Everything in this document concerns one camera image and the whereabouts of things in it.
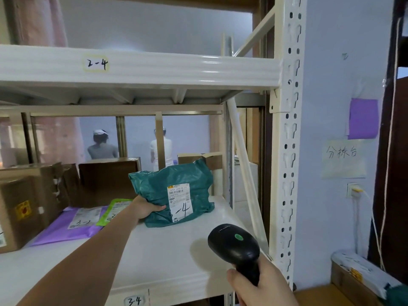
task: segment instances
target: curtain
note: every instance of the curtain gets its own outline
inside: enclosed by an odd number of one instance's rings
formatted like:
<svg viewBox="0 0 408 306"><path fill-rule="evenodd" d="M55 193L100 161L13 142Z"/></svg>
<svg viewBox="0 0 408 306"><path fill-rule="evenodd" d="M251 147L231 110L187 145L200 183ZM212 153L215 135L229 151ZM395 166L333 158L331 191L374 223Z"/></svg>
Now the curtain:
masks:
<svg viewBox="0 0 408 306"><path fill-rule="evenodd" d="M18 44L68 47L59 0L13 0L13 7ZM35 124L41 162L85 161L78 117L35 118Z"/></svg>

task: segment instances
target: orange label sticker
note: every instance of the orange label sticker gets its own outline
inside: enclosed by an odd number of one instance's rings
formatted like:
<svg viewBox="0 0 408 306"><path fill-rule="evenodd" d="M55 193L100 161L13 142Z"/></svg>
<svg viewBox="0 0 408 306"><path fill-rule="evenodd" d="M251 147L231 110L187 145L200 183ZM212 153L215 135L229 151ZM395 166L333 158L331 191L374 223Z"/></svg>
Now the orange label sticker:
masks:
<svg viewBox="0 0 408 306"><path fill-rule="evenodd" d="M359 282L361 283L363 282L363 275L359 271L355 270L354 268L351 268L350 273Z"/></svg>
<svg viewBox="0 0 408 306"><path fill-rule="evenodd" d="M25 201L15 207L17 220L27 218L31 215L30 201Z"/></svg>

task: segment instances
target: green plastic mailer bag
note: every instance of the green plastic mailer bag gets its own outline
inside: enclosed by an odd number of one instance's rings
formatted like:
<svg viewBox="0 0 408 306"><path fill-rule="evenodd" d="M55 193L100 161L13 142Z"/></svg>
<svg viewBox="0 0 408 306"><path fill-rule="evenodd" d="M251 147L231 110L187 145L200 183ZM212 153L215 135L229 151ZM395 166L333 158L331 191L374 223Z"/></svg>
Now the green plastic mailer bag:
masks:
<svg viewBox="0 0 408 306"><path fill-rule="evenodd" d="M96 223L97 226L106 226L117 214L123 211L132 200L129 199L114 199L110 202L108 209L100 217L99 221Z"/></svg>
<svg viewBox="0 0 408 306"><path fill-rule="evenodd" d="M193 163L168 166L157 172L130 173L129 178L138 195L156 205L166 205L145 219L149 228L186 222L214 209L208 201L212 173L202 159Z"/></svg>

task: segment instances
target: wall outlet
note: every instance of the wall outlet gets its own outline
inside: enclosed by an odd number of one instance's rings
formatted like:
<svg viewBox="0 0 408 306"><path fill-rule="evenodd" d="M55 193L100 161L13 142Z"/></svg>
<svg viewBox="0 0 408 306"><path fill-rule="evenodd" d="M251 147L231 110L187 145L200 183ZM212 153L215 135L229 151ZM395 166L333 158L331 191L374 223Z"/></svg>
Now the wall outlet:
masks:
<svg viewBox="0 0 408 306"><path fill-rule="evenodd" d="M351 199L351 198L352 198L351 193L352 193L353 190L351 190L351 188L352 188L353 186L359 186L359 187L361 187L360 184L359 184L359 183L356 183L356 182L349 182L349 183L347 183L347 195L346 195L346 198L348 198L348 199Z"/></svg>

